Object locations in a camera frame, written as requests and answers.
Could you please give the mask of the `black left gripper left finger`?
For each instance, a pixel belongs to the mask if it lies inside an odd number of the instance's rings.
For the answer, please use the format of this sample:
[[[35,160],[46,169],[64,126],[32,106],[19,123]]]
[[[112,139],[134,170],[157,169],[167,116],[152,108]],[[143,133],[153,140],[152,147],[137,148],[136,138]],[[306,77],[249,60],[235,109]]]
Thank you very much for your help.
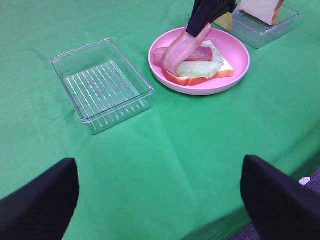
[[[61,240],[80,195],[74,158],[64,158],[1,199],[2,240]]]

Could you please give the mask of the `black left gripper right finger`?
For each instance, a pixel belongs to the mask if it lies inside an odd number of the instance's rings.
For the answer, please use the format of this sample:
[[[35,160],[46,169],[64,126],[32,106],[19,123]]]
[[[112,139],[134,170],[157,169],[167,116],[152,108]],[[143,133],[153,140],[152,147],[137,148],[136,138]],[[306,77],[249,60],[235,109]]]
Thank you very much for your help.
[[[256,155],[246,155],[240,195],[262,240],[318,240],[320,195]]]

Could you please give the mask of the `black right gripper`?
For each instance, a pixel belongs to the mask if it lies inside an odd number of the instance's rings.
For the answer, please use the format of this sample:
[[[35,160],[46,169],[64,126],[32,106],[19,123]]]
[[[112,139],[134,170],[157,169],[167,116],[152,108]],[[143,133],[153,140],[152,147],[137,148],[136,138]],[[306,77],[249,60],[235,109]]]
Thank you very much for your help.
[[[198,35],[208,23],[227,12],[233,13],[237,5],[236,0],[195,0],[186,32]]]

